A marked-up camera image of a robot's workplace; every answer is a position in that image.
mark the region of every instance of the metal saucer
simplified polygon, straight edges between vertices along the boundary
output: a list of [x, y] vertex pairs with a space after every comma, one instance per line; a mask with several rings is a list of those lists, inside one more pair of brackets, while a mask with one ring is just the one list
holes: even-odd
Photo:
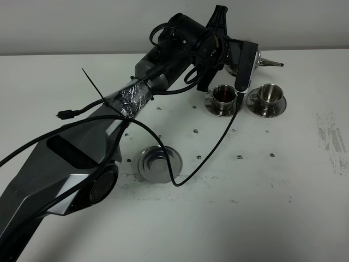
[[252, 97], [258, 94], [258, 89], [259, 88], [252, 90], [246, 98], [246, 105], [252, 113], [261, 117], [275, 117], [281, 115], [285, 111], [287, 102], [284, 96], [281, 98], [280, 102], [272, 108], [267, 108], [258, 101], [252, 99]]
[[[169, 154], [173, 177], [176, 178], [182, 171], [182, 158], [173, 148], [165, 147]], [[165, 154], [160, 146], [152, 146], [141, 153], [138, 169], [150, 183], [168, 183], [171, 181]]]
[[236, 110], [236, 105], [234, 103], [234, 106], [228, 110], [219, 110], [218, 108], [216, 108], [213, 104], [213, 97], [212, 97], [212, 93], [213, 93], [213, 89], [212, 88], [210, 91], [208, 91], [208, 93], [205, 95], [205, 107], [207, 108], [208, 111], [210, 111], [213, 115], [215, 116], [221, 116], [221, 117], [228, 117], [228, 116], [232, 116], [235, 113]]

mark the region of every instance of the white tabletop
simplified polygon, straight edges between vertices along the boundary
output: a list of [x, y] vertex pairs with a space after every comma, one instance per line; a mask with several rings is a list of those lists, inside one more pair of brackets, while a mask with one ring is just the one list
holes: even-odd
[[[348, 261], [349, 50], [263, 57], [285, 67], [258, 68], [251, 88], [279, 85], [287, 99], [281, 116], [262, 118], [244, 107], [212, 158], [180, 188], [142, 180], [137, 157], [155, 141], [131, 125], [112, 193], [83, 211], [45, 218], [19, 261]], [[99, 98], [81, 67], [107, 95], [129, 81], [141, 58], [0, 57], [0, 158], [66, 123], [58, 111]], [[182, 79], [171, 88], [183, 87]], [[211, 86], [233, 82], [222, 70]], [[182, 156], [177, 181], [199, 165], [197, 156], [209, 153], [230, 120], [211, 115], [203, 101], [196, 90], [156, 97], [137, 118]], [[0, 169], [0, 193], [29, 154]]]

